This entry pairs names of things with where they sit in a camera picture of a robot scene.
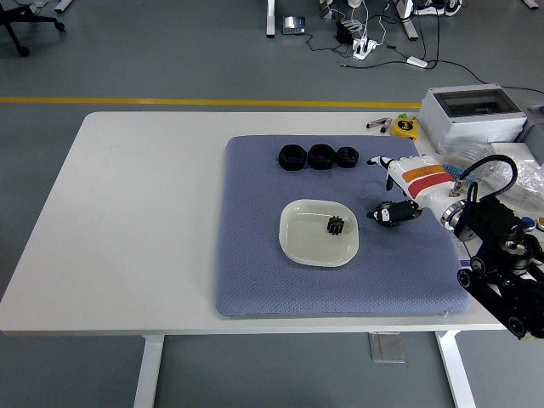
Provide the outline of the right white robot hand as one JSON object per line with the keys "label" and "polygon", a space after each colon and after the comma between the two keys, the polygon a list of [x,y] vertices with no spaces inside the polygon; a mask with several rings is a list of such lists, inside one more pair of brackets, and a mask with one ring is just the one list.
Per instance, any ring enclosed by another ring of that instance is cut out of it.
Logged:
{"label": "right white robot hand", "polygon": [[366,214],[369,219],[393,227],[420,217],[422,210],[427,208],[444,228],[455,228],[465,201],[454,191],[454,179],[433,157],[410,156],[394,160],[377,156],[367,163],[384,167],[387,170],[386,189],[397,185],[406,196],[405,201],[382,202]]}

